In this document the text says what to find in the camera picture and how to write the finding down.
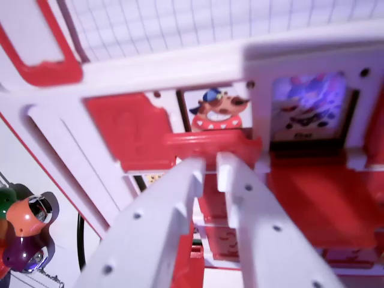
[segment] white plastic frame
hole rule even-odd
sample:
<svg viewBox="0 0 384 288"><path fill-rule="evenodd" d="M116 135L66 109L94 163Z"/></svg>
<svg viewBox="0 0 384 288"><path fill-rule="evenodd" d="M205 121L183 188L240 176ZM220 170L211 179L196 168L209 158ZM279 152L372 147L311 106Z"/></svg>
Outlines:
<svg viewBox="0 0 384 288"><path fill-rule="evenodd" d="M332 28L266 35L255 40L233 41L228 45L215 44L172 53L85 64L81 83L0 92L0 113L77 208L82 212L84 209L84 215L92 217L94 213L91 207L95 205L111 224L114 215L131 203L137 193L131 191L132 183L126 183L129 178L123 179L126 174L111 157L85 109L85 98L149 91L146 94L152 103L168 111L173 131L182 132L184 127L174 94L176 88L235 82L236 89L239 89L241 85L244 87L247 80L254 80L256 86L250 91L254 135L261 136L263 149L267 151L273 80L292 74L343 70L348 85L361 90L346 147L360 148L383 76L383 26L384 20L371 20ZM359 72L365 67L371 68L371 74L363 80L359 78ZM155 90L160 92L161 98L153 97L152 91ZM87 179L82 170L93 170L106 191L103 197L99 199L97 193L83 187L92 202L86 203L88 200L77 196L79 192L66 184L68 180L64 173L55 168L55 159L39 146L42 139L26 125L27 110L31 106L48 111L65 124L81 153L66 147L60 154L62 160L66 163L74 153L83 154L82 162L87 163L86 166L73 167L71 173L79 183L84 183ZM44 116L34 115L35 122L39 117ZM48 123L46 130L54 131L54 123ZM55 142L59 143L62 136L57 137ZM266 157L265 161L259 163L262 164L261 168L256 170L268 172L268 162Z"/></svg>

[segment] blue cap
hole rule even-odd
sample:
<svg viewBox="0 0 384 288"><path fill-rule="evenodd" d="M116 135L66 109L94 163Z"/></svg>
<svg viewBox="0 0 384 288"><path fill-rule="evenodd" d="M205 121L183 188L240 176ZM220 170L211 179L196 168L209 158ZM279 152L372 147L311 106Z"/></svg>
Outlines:
<svg viewBox="0 0 384 288"><path fill-rule="evenodd" d="M206 91L203 95L203 101L204 102L210 102L217 99L217 95L220 94L221 91L217 88L211 88L210 90ZM191 108L190 112L194 115L196 115L199 111L201 105Z"/></svg>

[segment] black cable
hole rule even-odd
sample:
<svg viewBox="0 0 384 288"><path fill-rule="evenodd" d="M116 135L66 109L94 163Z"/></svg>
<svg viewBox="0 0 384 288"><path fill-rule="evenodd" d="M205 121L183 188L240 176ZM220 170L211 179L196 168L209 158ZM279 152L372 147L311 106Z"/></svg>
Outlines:
<svg viewBox="0 0 384 288"><path fill-rule="evenodd" d="M84 253L84 219L79 214L77 216L77 258L79 260L80 271L85 266Z"/></svg>

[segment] screw hole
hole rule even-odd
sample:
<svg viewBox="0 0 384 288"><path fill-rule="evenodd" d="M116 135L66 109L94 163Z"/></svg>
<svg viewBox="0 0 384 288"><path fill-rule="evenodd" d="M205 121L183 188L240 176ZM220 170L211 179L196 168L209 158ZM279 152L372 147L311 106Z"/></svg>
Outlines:
<svg viewBox="0 0 384 288"><path fill-rule="evenodd" d="M111 274L113 271L113 267L111 265L105 265L104 268L103 268L103 274L105 276Z"/></svg>
<svg viewBox="0 0 384 288"><path fill-rule="evenodd" d="M314 288L322 288L323 287L318 281L313 281L312 282L312 286Z"/></svg>
<svg viewBox="0 0 384 288"><path fill-rule="evenodd" d="M138 219L140 219L142 217L142 215L140 214L140 213L138 213L138 212L135 212L134 214L133 214L133 218L135 219L135 220L138 220Z"/></svg>
<svg viewBox="0 0 384 288"><path fill-rule="evenodd" d="M276 231L276 232L280 232L282 229L280 226L277 226L277 225L273 225L272 228Z"/></svg>
<svg viewBox="0 0 384 288"><path fill-rule="evenodd" d="M250 89L253 89L254 88L254 81L248 81L247 82L247 88L250 90Z"/></svg>
<svg viewBox="0 0 384 288"><path fill-rule="evenodd" d="M365 78L365 77L367 77L369 75L369 73L370 73L370 69L369 68L364 68L360 72L360 77L361 78Z"/></svg>

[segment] red trim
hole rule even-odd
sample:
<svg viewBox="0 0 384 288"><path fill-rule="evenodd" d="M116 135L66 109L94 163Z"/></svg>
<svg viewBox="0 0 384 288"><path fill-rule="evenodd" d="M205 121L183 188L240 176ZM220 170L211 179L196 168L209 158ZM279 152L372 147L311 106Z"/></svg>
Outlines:
<svg viewBox="0 0 384 288"><path fill-rule="evenodd" d="M16 67L20 75L29 84L35 86L53 86L65 83L79 82L83 78L81 65L74 57L58 22L53 15L46 0L36 0L53 36L55 37L61 52L64 55L62 62L43 61L36 66L27 66L16 49L13 47L10 39L0 24L0 43L4 51Z"/></svg>
<svg viewBox="0 0 384 288"><path fill-rule="evenodd" d="M90 224L90 222L84 217L84 215L81 213L81 211L77 208L77 206L72 202L72 200L67 196L67 194L64 192L64 190L59 186L59 184L54 180L54 178L49 174L47 169L44 168L44 166L39 162L37 157L32 153L32 151L27 147L27 145L24 143L24 141L20 138L20 136L16 133L16 131L12 128L11 124L6 120L6 118L3 116L3 114L0 112L0 118L3 120L3 122L6 124L6 126L11 130L11 132L14 134L14 136L18 139L18 141L24 146L24 148L28 151L28 153L32 156L32 158L36 161L36 163L42 168L42 170L46 173L46 175L52 180L52 182L59 188L61 193L68 199L68 201L75 207L75 209L80 213L80 215L84 218L84 220L89 224L89 226L96 232L96 234L102 239L101 235L97 233L95 228Z"/></svg>

